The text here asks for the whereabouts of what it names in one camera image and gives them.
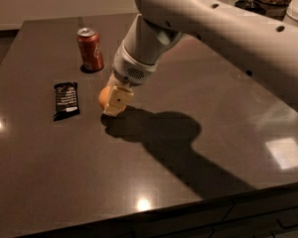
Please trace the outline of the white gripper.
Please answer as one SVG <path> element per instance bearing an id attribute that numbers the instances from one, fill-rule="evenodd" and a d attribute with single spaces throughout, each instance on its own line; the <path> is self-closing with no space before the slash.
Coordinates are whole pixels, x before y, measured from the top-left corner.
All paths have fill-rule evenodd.
<path id="1" fill-rule="evenodd" d="M 133 97 L 133 91 L 120 86 L 123 83 L 144 84 L 156 71 L 157 65 L 157 59 L 143 52 L 138 44 L 132 45 L 124 40 L 114 56 L 114 72 L 102 90 L 103 113 L 115 117 L 123 112 Z"/>

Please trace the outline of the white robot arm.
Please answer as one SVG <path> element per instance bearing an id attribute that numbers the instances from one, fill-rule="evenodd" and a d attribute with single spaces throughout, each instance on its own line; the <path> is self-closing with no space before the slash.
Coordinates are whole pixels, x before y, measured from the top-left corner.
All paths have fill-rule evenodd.
<path id="1" fill-rule="evenodd" d="M 298 27 L 218 0 L 135 0 L 139 14 L 114 57 L 99 95 L 116 116 L 160 57 L 190 35 L 251 76 L 298 112 Z"/>

